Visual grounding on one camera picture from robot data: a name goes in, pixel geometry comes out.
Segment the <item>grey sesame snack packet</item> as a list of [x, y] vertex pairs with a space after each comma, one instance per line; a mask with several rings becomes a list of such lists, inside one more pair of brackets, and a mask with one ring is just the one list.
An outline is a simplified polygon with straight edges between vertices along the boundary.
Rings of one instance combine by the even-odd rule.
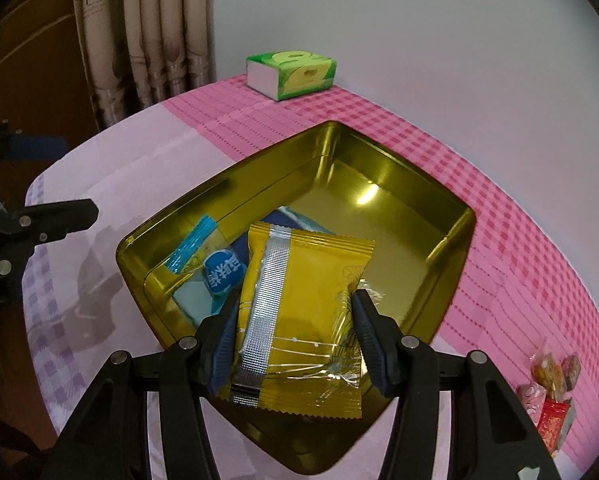
[[565, 401], [565, 404], [569, 407], [566, 411], [566, 415], [564, 417], [564, 422], [561, 427], [561, 431], [559, 437], [557, 438], [557, 444], [555, 445], [553, 455], [557, 455], [557, 452], [563, 448], [567, 435], [569, 434], [569, 430], [571, 430], [573, 423], [576, 418], [576, 403], [574, 398], [570, 398]]

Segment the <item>small brown candy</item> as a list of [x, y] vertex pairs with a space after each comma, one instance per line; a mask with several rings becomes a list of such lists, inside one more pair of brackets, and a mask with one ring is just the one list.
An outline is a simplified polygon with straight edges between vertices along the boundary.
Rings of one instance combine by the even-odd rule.
[[561, 364], [567, 391], [573, 391], [581, 372], [581, 363], [577, 353], [567, 356]]

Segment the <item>clear bag fried snacks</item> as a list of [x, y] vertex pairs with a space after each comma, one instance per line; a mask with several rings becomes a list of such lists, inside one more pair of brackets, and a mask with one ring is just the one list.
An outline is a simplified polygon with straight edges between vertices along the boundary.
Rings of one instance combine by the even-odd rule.
[[544, 339], [531, 358], [531, 377], [546, 389], [547, 397], [562, 402], [566, 382], [561, 363], [554, 357], [549, 342]]

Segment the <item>green tissue box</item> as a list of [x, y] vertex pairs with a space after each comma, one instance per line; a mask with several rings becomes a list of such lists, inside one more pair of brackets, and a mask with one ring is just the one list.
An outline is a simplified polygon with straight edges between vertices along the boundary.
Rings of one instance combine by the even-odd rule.
[[255, 54], [246, 59], [246, 84], [279, 102], [330, 89], [336, 69], [334, 58], [306, 50]]

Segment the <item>pink checkered tablecloth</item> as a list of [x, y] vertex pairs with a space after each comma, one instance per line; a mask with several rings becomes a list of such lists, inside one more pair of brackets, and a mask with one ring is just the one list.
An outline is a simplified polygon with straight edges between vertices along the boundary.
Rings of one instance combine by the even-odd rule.
[[30, 186], [36, 479], [599, 477], [599, 311], [444, 143], [341, 88], [229, 78]]

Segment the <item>gold and maroon toffee tin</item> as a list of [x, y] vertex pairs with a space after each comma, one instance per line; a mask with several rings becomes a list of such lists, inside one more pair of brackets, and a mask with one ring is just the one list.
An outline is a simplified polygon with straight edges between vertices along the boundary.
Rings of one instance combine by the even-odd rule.
[[245, 269], [227, 379], [211, 401], [298, 474], [342, 458], [387, 407], [354, 332], [362, 292], [433, 338], [467, 260], [475, 212], [340, 122], [298, 133], [193, 188], [127, 235], [116, 262], [164, 346], [192, 335]]

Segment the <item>red snack packet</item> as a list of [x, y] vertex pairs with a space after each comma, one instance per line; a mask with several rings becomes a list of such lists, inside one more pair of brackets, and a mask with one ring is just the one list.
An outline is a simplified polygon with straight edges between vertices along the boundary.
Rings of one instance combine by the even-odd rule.
[[537, 431], [550, 454], [557, 449], [557, 441], [571, 407], [569, 401], [557, 402], [551, 399], [543, 404]]

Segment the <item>yellow snack packet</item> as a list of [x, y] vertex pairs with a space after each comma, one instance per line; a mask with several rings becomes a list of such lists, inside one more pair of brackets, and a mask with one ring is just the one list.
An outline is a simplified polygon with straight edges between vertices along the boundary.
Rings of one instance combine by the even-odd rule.
[[220, 399], [308, 417], [362, 414], [361, 351], [350, 296], [373, 240], [256, 222]]

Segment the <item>pink patterned snack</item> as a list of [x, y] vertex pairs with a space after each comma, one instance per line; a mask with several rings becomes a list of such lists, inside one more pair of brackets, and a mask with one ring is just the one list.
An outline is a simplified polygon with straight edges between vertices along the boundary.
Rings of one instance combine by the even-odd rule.
[[547, 397], [546, 388], [537, 382], [530, 382], [517, 387], [516, 395], [533, 424], [537, 426]]

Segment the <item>beige patterned curtain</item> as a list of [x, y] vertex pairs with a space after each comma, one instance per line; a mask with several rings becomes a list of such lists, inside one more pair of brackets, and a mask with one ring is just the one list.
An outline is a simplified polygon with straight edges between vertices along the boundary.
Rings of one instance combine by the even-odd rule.
[[73, 0], [100, 128], [209, 84], [211, 0]]

